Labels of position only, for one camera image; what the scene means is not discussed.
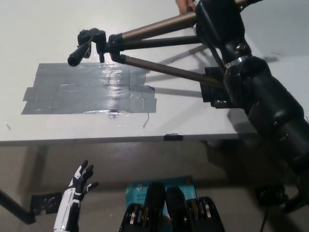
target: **cable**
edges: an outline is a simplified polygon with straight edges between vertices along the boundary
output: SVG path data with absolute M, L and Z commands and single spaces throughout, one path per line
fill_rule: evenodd
M 267 208 L 266 208 L 266 211 L 265 211 L 265 214 L 264 214 L 264 218 L 263 218 L 263 222 L 262 222 L 262 226 L 261 226 L 260 232 L 263 232 L 263 230 L 264 230 L 264 226 L 265 226 L 265 223 L 266 223 L 266 219 L 267 219 L 267 217 L 268 217 L 268 212 L 269 212 L 269 206 L 267 206 Z

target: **human hand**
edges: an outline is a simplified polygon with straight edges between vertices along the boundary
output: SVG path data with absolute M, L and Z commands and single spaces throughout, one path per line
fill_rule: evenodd
M 194 10 L 195 4 L 193 3 L 194 0 L 176 0 L 176 4 L 179 8 L 179 13 L 181 15 L 187 13 L 187 7 L 191 6 Z

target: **duct tape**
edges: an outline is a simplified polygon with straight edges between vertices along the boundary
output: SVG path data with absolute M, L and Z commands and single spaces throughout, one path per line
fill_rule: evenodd
M 22 114 L 155 113 L 147 70 L 117 63 L 39 64 Z

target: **table surface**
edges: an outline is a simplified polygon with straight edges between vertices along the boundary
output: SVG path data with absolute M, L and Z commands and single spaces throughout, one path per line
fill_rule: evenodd
M 156 113 L 21 115 L 27 87 L 39 63 L 66 63 L 77 35 L 93 27 L 107 36 L 178 14 L 174 0 L 2 1 L 0 9 L 0 145 L 71 142 L 159 141 L 166 134 L 184 140 L 256 136 L 240 109 L 215 109 L 203 103 L 199 83 L 150 72 L 156 89 Z M 269 61 L 273 75 L 294 95 L 309 116 L 309 1 L 266 0 L 242 12 L 253 54 Z M 191 35 L 191 29 L 165 37 Z M 142 49 L 124 54 L 187 70 L 214 65 L 198 45 Z M 95 52 L 84 62 L 98 62 Z

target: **metal ring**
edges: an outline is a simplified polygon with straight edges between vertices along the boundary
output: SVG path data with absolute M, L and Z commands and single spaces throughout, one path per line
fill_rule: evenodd
M 243 56 L 243 57 L 239 57 L 238 59 L 234 60 L 234 61 L 231 61 L 229 63 L 227 63 L 225 65 L 226 68 L 230 68 L 234 65 L 238 65 L 240 63 L 242 63 L 244 60 L 246 60 L 247 58 L 249 58 L 250 56 Z

